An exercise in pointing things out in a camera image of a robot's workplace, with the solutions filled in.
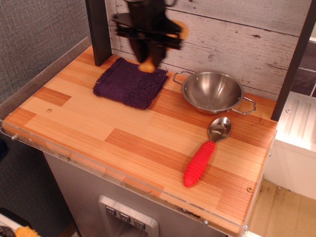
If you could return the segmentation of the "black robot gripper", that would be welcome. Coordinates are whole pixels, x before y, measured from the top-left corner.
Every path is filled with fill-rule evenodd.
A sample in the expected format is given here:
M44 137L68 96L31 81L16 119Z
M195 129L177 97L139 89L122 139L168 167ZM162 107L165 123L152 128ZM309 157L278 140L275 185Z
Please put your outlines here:
M150 56L158 67L166 57L166 49L180 49L182 31L179 24L169 20L166 8L173 6L163 0L127 0L129 11L117 13L112 20L117 24L117 35L129 39L139 63Z

